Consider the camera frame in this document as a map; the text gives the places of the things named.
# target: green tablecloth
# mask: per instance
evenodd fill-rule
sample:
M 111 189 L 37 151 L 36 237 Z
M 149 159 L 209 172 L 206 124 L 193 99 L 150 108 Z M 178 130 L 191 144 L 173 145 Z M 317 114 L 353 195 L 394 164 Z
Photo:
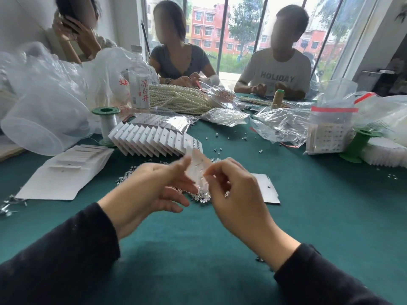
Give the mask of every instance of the green tablecloth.
M 335 154 L 303 155 L 304 148 L 271 144 L 248 125 L 199 122 L 188 133 L 202 141 L 209 158 L 233 157 L 250 172 L 270 177 L 281 205 L 269 210 L 287 233 L 312 243 L 374 292 L 407 303 L 405 168 L 356 165 Z M 223 151 L 218 155 L 214 148 Z M 25 153 L 0 163 L 0 197 L 15 194 L 46 159 Z M 0 261 L 99 200 L 140 163 L 115 150 L 74 201 L 32 201 L 19 213 L 0 217 Z M 193 203 L 181 214 L 153 214 L 120 247 L 122 258 L 98 291 L 89 293 L 88 304 L 284 303 L 273 273 L 221 226 L 211 205 Z

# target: green spool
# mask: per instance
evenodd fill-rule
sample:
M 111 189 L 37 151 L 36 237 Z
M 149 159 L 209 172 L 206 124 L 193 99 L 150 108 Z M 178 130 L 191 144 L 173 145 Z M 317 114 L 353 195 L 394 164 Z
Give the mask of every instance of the green spool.
M 100 115 L 102 117 L 105 115 L 116 115 L 116 114 L 120 113 L 120 109 L 116 108 L 116 107 L 97 107 L 92 110 L 92 113 L 94 115 Z M 101 146 L 105 146 L 108 148 L 115 147 L 114 143 L 107 142 L 104 139 L 100 140 L 99 144 Z
M 355 129 L 356 135 L 348 147 L 339 154 L 339 156 L 351 163 L 360 164 L 362 159 L 360 153 L 368 145 L 369 139 L 372 137 L 381 137 L 380 133 L 372 133 L 364 129 Z

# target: gray v-neck shirt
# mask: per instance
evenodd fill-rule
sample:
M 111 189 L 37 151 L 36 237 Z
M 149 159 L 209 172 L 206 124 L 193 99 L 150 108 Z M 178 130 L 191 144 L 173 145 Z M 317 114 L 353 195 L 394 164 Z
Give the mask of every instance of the gray v-neck shirt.
M 205 51 L 196 45 L 191 44 L 191 63 L 188 69 L 181 73 L 173 65 L 170 59 L 170 52 L 166 45 L 157 46 L 151 52 L 150 58 L 153 58 L 160 64 L 160 76 L 162 78 L 178 79 L 181 76 L 190 76 L 194 72 L 201 72 L 209 64 L 208 56 Z

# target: black long-sleeve shirt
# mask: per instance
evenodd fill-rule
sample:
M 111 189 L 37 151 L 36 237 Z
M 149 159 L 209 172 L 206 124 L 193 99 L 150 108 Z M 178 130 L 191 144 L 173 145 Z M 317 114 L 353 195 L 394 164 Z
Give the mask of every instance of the black long-sleeve shirt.
M 0 304 L 65 304 L 120 257 L 115 229 L 93 203 L 0 265 Z M 389 304 L 302 244 L 274 278 L 290 304 Z

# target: man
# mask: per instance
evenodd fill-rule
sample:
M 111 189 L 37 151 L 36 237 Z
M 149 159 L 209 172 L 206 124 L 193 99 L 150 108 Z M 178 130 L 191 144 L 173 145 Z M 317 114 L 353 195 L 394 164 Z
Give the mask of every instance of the man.
M 268 96 L 281 89 L 291 100 L 304 99 L 311 80 L 311 62 L 293 48 L 293 43 L 305 32 L 308 20 L 300 6 L 282 8 L 273 26 L 271 47 L 253 54 L 234 91 Z

